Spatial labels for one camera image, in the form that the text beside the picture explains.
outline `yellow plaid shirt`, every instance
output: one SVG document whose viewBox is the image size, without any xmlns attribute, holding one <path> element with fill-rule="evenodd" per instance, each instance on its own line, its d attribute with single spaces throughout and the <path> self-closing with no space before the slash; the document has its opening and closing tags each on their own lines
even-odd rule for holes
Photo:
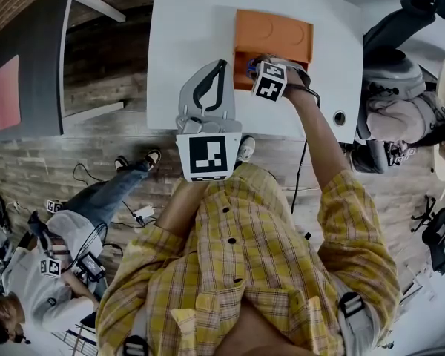
<svg viewBox="0 0 445 356">
<path fill-rule="evenodd" d="M 145 305 L 154 355 L 212 355 L 244 296 L 294 345 L 341 355 L 330 274 L 374 306 L 385 334 L 398 304 L 396 268 L 372 199 L 348 171 L 324 188 L 318 220 L 317 253 L 268 172 L 243 164 L 211 183 L 186 241 L 152 225 L 128 245 L 97 315 L 100 354 L 114 355 Z"/>
</svg>

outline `orange box lid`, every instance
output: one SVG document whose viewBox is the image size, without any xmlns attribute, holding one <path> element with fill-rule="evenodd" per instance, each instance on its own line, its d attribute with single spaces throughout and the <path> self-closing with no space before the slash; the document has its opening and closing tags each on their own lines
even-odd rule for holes
<svg viewBox="0 0 445 356">
<path fill-rule="evenodd" d="M 234 51 L 274 54 L 310 63 L 313 24 L 255 10 L 238 10 Z"/>
</svg>

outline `cardboard box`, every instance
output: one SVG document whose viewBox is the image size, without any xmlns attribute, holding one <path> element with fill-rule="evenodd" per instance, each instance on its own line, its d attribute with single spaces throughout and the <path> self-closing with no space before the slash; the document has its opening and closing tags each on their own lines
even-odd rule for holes
<svg viewBox="0 0 445 356">
<path fill-rule="evenodd" d="M 251 90 L 247 64 L 261 54 L 273 54 L 308 70 L 313 56 L 313 24 L 288 17 L 238 10 L 234 44 L 234 88 Z"/>
</svg>

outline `white desk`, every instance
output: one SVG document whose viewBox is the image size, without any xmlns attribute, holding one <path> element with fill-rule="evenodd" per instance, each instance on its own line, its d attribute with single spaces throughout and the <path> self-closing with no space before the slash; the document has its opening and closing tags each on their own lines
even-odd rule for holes
<svg viewBox="0 0 445 356">
<path fill-rule="evenodd" d="M 342 0 L 155 0 L 148 51 L 148 127 L 176 129 L 179 91 L 201 67 L 225 59 L 231 65 L 238 8 L 261 10 L 314 24 L 311 88 L 340 142 L 355 135 L 363 66 L 361 14 Z M 236 90 L 236 118 L 253 134 L 303 137 L 287 100 L 253 98 Z M 343 126 L 333 117 L 346 115 Z"/>
</svg>

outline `pink folder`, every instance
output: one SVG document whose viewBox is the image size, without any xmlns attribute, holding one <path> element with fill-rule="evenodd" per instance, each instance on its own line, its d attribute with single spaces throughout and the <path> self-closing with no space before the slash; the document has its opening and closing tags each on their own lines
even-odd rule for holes
<svg viewBox="0 0 445 356">
<path fill-rule="evenodd" d="M 0 131 L 18 125 L 22 121 L 20 116 L 18 67 L 18 55 L 0 67 Z"/>
</svg>

